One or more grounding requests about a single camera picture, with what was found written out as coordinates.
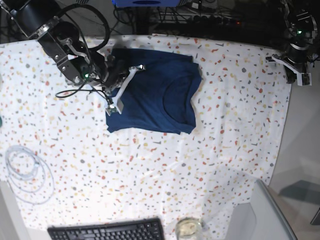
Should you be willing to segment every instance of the table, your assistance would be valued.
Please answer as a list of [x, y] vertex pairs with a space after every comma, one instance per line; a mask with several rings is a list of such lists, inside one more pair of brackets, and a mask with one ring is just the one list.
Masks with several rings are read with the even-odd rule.
[[[46, 172], [47, 184], [35, 195], [16, 191], [35, 202], [54, 191], [45, 204], [18, 200], [26, 226], [160, 217], [170, 240], [179, 219], [194, 217], [204, 222], [204, 239], [223, 239], [234, 207], [250, 201], [256, 179], [269, 184], [276, 164], [291, 86], [283, 66], [265, 61], [275, 51], [161, 35], [116, 36], [104, 54], [114, 47], [192, 55], [202, 75], [192, 98], [196, 128], [190, 135], [110, 134], [96, 95], [55, 98], [70, 86], [36, 41], [0, 45], [0, 180], [8, 179], [5, 153], [12, 145], [34, 151], [53, 177]], [[23, 172], [28, 163], [14, 164]]]

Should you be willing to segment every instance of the confetti pattern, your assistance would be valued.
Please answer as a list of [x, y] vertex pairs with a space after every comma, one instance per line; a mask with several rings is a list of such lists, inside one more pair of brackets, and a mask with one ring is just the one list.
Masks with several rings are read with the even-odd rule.
[[46, 204], [18, 200], [26, 226], [157, 216], [173, 240], [179, 219], [194, 217], [204, 239], [223, 239], [234, 207], [250, 201], [256, 179], [269, 184], [277, 160], [291, 86], [283, 66], [265, 61], [275, 51], [158, 35], [118, 36], [104, 54], [114, 47], [192, 55], [202, 75], [192, 98], [197, 126], [190, 135], [110, 134], [94, 94], [55, 98], [70, 86], [36, 41], [0, 45], [0, 179], [6, 149], [22, 145], [48, 163], [55, 183]]

